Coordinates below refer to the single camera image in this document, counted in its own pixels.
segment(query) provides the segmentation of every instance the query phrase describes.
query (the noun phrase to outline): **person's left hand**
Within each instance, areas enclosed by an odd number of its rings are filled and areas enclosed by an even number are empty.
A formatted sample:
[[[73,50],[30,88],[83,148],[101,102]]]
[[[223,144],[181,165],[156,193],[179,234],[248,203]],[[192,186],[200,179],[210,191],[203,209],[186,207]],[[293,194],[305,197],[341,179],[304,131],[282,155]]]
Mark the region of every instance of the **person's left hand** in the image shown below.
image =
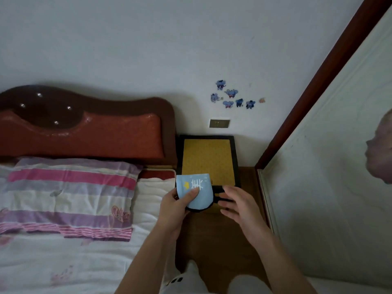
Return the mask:
[[[188,210],[185,211],[185,207],[198,194],[199,188],[194,188],[186,193],[183,198],[176,200],[177,189],[174,188],[163,197],[156,226],[168,233],[172,242],[177,240],[181,231],[182,221],[189,213]]]

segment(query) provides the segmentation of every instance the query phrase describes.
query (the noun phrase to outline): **red headboard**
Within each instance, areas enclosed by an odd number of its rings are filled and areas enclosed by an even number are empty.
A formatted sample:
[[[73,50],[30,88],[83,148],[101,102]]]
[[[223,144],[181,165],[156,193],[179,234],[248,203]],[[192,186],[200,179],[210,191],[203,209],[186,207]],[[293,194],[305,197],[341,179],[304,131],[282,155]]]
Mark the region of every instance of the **red headboard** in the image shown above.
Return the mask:
[[[26,85],[0,94],[0,157],[120,159],[177,165],[172,105],[161,98],[108,101]]]

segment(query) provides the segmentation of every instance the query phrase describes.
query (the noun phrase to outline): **hand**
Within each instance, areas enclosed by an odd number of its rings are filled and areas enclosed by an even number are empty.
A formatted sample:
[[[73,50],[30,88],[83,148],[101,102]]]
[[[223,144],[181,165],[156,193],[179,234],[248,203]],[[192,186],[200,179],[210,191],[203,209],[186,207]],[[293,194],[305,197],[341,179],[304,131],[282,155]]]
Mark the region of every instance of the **hand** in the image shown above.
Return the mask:
[[[221,209],[221,213],[236,221],[242,229],[248,242],[257,249],[257,245],[272,235],[271,230],[263,220],[260,209],[253,196],[238,187],[223,186],[222,198],[234,200],[234,202],[218,201],[218,205],[231,209]]]
[[[167,193],[161,202],[159,217],[156,221],[156,227],[163,229],[168,233],[171,241],[176,241],[181,231],[181,225],[184,217],[189,213],[185,207],[196,198],[199,194],[199,188],[190,190],[181,199],[176,200],[177,189],[172,189]]]

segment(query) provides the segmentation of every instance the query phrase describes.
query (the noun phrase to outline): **wall socket plate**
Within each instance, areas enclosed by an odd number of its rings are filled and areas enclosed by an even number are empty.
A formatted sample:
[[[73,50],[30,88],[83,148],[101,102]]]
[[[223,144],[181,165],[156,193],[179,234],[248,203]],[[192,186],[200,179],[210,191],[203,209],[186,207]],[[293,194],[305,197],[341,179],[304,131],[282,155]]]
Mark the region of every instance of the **wall socket plate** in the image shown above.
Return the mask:
[[[229,119],[210,119],[210,128],[228,128]]]

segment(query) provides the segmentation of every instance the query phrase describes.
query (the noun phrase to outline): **light blue pouch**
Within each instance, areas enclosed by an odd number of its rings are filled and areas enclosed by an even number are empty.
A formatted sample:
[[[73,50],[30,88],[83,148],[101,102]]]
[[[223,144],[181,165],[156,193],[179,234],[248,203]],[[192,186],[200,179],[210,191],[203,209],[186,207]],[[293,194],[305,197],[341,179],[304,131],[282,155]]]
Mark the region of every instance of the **light blue pouch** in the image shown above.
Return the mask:
[[[177,175],[176,184],[179,198],[183,198],[193,188],[200,188],[199,194],[187,205],[187,208],[198,212],[209,208],[213,204],[214,193],[208,173]]]

